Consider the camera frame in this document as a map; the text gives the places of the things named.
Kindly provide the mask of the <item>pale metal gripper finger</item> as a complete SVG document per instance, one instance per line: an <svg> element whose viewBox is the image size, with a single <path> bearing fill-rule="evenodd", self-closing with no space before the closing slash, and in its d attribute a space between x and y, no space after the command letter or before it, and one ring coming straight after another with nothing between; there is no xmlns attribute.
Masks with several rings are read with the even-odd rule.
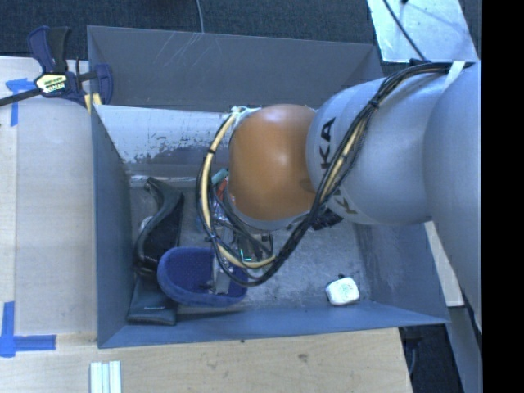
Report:
<svg viewBox="0 0 524 393"><path fill-rule="evenodd" d="M228 293L228 275L224 272L221 264L217 257L213 259L211 291L214 294Z"/></svg>

